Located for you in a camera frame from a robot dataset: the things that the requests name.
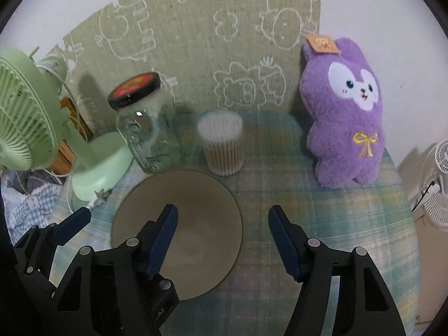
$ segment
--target plaid tablecloth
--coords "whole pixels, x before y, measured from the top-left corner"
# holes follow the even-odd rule
[[[212,175],[199,146],[195,124],[200,114],[182,118],[187,169]],[[373,185],[355,182],[345,188],[319,187],[313,157],[305,147],[308,118],[243,113],[245,165],[227,178],[216,177],[234,195],[241,210],[243,242],[230,274],[213,290],[181,302],[162,326],[163,335],[283,335],[300,285],[283,267],[270,234],[267,213],[279,204],[292,222],[310,237],[331,248],[351,251],[365,247],[384,277],[406,327],[414,328],[419,294],[417,236],[402,183],[388,153]],[[92,212],[91,223],[55,255],[51,281],[59,284],[75,253],[83,245],[110,247],[114,214],[127,193],[146,175],[133,163],[109,200]],[[63,188],[50,221],[68,214]],[[322,335],[330,335],[334,321],[338,279],[333,279]]]

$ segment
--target white wall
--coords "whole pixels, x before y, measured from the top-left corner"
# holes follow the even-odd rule
[[[0,46],[44,56],[69,31],[114,0],[24,0]],[[384,98],[387,148],[408,197],[417,193],[422,153],[448,137],[448,39],[422,0],[322,0],[320,31],[364,50]]]

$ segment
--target purple plush toy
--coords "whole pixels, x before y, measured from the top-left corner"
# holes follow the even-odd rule
[[[306,146],[317,157],[323,187],[351,180],[372,183],[384,151],[382,98],[361,49],[348,38],[335,41],[340,54],[315,53],[306,41],[300,92],[314,119]]]

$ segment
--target cotton swab container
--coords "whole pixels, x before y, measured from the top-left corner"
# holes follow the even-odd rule
[[[241,169],[244,164],[241,116],[233,111],[210,112],[199,120],[198,132],[212,173],[230,176]]]

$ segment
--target jar lid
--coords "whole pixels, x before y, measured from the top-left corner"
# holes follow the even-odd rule
[[[160,88],[160,76],[155,73],[144,73],[123,82],[109,95],[111,108],[120,109],[145,98]]]

